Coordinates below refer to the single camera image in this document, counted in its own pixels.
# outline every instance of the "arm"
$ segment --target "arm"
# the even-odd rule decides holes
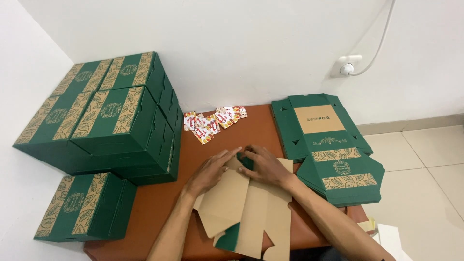
[[[224,163],[241,149],[223,150],[198,168],[182,189],[171,215],[148,254],[147,261],[179,261],[182,258],[185,234],[195,200],[221,180],[222,173],[228,169]]]
[[[343,212],[321,198],[289,172],[266,148],[250,145],[245,156],[255,163],[255,171],[242,167],[243,174],[259,182],[271,183],[286,190],[305,209],[317,228],[349,260],[395,261],[361,227]]]

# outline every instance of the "electrical outlet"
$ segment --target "electrical outlet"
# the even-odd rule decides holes
[[[359,63],[359,61],[362,60],[362,55],[356,54],[356,55],[346,55],[340,57],[335,63],[334,66],[332,67],[332,70],[330,70],[330,77],[331,78],[342,78],[342,77],[348,77],[349,75],[343,75],[340,73],[340,68],[344,66],[345,64],[352,64],[354,69],[356,70],[356,65]]]

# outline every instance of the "wooden table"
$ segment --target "wooden table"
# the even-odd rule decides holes
[[[223,149],[232,150],[239,146],[257,144],[266,147],[277,157],[284,157],[270,105],[248,106],[246,110],[247,118],[240,119],[226,130],[221,130],[221,133],[205,145],[202,145],[190,131],[183,131],[177,182],[138,187],[125,238],[117,241],[88,241],[84,246],[85,253],[93,261],[145,260],[169,217],[182,186],[203,161]],[[294,164],[294,172],[299,165]],[[328,242],[302,207],[295,201],[289,206],[292,209],[290,248],[327,246]],[[361,206],[340,210],[356,223],[368,220]],[[272,243],[264,234],[263,250],[270,246]],[[182,259],[222,261],[239,258],[241,255],[237,253],[213,247],[213,240],[206,236],[198,213],[193,211]]]

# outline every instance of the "white wall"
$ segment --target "white wall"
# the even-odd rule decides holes
[[[20,0],[74,62],[159,52],[184,111],[327,92],[356,124],[463,113],[464,1],[398,0],[372,69],[326,79],[372,57],[385,12],[360,39],[386,1]]]
[[[90,260],[82,243],[32,239],[63,174],[11,147],[72,64],[16,0],[0,0],[1,260]]]

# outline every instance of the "white floor tile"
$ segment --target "white floor tile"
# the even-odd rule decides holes
[[[413,260],[464,260],[464,221],[427,169],[385,173],[380,192],[380,203],[363,206],[366,214],[398,227]]]
[[[385,171],[424,167],[401,132],[369,135],[364,138],[374,151],[371,158],[382,163]]]
[[[429,168],[462,218],[464,218],[464,164]]]
[[[464,163],[463,126],[403,132],[426,167]]]

